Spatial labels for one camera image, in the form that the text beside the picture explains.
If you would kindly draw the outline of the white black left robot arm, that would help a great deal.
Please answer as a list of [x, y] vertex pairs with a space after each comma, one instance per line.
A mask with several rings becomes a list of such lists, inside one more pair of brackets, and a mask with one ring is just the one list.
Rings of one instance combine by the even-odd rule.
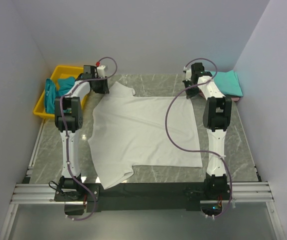
[[91, 91], [108, 94], [107, 67], [97, 62], [96, 65], [84, 65], [83, 72], [74, 80], [72, 88], [54, 100], [54, 122], [60, 132], [62, 142], [62, 172], [56, 185], [56, 197], [78, 201], [87, 195], [80, 184], [81, 169], [78, 148], [79, 135], [83, 126], [82, 100]]

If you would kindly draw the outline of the white t shirt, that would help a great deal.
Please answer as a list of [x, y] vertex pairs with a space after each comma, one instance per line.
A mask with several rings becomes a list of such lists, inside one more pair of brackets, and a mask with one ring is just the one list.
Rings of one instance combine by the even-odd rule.
[[105, 189], [131, 177], [133, 166], [203, 165], [193, 105], [184, 96], [137, 97], [116, 82], [92, 115], [88, 144]]

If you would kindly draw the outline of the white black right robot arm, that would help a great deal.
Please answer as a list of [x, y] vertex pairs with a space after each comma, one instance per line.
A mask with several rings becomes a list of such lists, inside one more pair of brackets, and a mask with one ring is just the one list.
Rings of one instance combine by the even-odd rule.
[[204, 180], [203, 195], [210, 200], [228, 194], [227, 171], [222, 159], [225, 158], [225, 138], [231, 122], [232, 100], [217, 87], [213, 75], [205, 71], [201, 62], [195, 62], [190, 68], [184, 67], [186, 97], [192, 98], [202, 93], [206, 99], [203, 113], [203, 125], [208, 135], [208, 166]]

